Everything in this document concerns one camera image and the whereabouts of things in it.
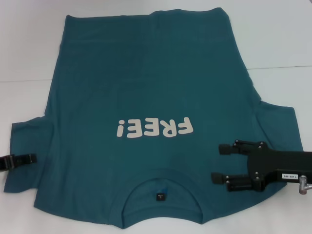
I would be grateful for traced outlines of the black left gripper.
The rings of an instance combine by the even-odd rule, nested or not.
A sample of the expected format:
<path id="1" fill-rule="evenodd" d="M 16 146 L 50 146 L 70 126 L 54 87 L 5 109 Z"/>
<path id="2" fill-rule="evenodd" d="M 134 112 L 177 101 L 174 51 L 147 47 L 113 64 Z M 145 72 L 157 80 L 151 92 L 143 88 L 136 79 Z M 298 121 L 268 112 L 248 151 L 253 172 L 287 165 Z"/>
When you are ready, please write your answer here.
<path id="1" fill-rule="evenodd" d="M 25 154 L 25 155 L 6 155 L 0 157 L 0 172 L 12 170 L 14 168 L 37 163 L 36 154 Z"/>

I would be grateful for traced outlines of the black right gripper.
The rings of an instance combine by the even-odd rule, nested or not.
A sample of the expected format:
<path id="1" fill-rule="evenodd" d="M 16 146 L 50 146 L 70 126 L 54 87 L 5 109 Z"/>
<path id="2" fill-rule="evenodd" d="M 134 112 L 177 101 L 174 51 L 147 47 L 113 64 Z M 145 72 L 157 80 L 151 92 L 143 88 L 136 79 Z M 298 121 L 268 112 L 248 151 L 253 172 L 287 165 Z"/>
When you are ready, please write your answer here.
<path id="1" fill-rule="evenodd" d="M 277 151 L 264 147 L 263 141 L 235 140 L 232 145 L 219 144 L 221 155 L 248 155 L 246 175 L 225 175 L 212 172 L 211 181 L 226 185 L 228 192 L 255 190 L 262 192 L 274 182 L 299 184 L 299 192 L 312 188 L 312 153 L 304 151 Z"/>

